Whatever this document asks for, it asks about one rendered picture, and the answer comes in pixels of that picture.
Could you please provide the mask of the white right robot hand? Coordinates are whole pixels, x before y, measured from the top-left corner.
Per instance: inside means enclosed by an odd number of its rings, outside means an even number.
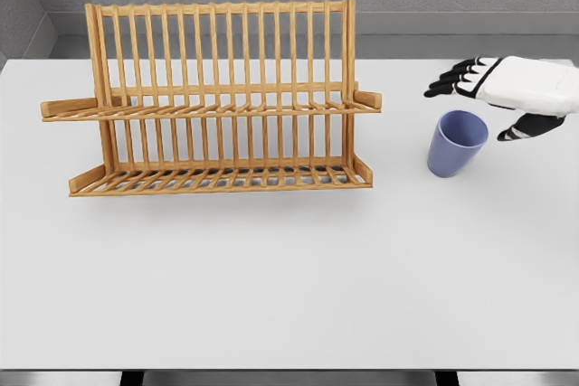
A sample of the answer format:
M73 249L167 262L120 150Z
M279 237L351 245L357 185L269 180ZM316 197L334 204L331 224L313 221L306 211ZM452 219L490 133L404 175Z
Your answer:
M542 136L579 114L579 68L518 56L476 57L455 64L423 93L458 94L524 114L498 134L502 142Z

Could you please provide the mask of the blue plastic cup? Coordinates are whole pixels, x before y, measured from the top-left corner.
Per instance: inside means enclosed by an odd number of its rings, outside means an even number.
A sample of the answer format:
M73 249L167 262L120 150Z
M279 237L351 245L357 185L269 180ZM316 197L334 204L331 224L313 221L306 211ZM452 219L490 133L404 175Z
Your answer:
M446 112L433 133L427 165L439 177L452 177L474 158L488 137L488 127L477 115L465 110Z

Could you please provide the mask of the wooden two-tier dish rack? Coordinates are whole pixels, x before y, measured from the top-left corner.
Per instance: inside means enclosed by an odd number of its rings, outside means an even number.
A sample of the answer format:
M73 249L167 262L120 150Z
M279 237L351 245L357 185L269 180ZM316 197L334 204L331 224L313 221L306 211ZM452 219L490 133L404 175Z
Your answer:
M355 117L356 2L85 7L94 94L43 120L94 121L101 165L73 196L369 188Z

